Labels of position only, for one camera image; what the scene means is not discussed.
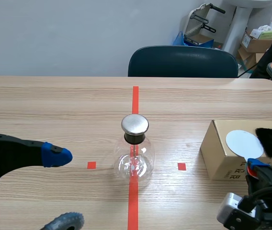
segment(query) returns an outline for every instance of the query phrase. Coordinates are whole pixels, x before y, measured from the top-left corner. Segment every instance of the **black rubber seal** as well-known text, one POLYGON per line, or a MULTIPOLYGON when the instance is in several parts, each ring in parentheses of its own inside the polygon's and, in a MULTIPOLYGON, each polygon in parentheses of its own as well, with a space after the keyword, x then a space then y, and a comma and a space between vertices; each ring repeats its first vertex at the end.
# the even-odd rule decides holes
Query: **black rubber seal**
POLYGON ((125 140, 127 143, 131 145, 139 145, 145 140, 146 136, 145 134, 139 135, 139 136, 132 136, 127 133, 125 133, 125 140))

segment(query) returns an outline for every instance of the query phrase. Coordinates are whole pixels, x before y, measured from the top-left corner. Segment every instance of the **gray wheel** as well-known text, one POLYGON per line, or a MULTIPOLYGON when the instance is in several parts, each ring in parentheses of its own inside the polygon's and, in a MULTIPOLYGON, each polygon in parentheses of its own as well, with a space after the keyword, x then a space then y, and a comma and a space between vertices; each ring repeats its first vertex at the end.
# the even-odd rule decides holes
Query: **gray wheel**
POLYGON ((81 213, 69 212, 55 218, 41 230, 80 230, 84 225, 81 213))

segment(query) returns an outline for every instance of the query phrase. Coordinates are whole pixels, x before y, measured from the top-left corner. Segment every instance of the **dark blue chair backrest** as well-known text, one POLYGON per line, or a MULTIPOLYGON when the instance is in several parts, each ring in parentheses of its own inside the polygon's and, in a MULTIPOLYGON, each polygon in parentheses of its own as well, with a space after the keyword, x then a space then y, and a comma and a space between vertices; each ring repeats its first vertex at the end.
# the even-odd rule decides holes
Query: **dark blue chair backrest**
POLYGON ((129 77, 237 78, 238 66, 228 52, 194 46, 149 46, 137 50, 129 77))

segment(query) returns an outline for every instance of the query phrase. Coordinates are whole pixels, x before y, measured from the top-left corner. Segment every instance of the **white sink pedestal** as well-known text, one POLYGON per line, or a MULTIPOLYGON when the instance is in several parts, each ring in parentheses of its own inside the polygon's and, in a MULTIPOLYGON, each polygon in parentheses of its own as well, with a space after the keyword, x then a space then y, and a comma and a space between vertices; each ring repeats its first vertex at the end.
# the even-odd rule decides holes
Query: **white sink pedestal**
POLYGON ((230 30, 222 50, 236 56, 242 36, 246 30, 252 8, 237 7, 230 30))

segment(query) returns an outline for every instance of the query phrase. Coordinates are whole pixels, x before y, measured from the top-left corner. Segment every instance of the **silver lid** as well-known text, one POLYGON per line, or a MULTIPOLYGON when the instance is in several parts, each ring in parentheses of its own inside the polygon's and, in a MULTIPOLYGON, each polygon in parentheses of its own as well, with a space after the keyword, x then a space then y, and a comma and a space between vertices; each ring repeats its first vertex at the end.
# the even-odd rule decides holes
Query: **silver lid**
POLYGON ((147 132, 149 128, 149 122, 142 115, 130 114, 123 118, 121 127, 125 133, 132 136, 139 136, 147 132))

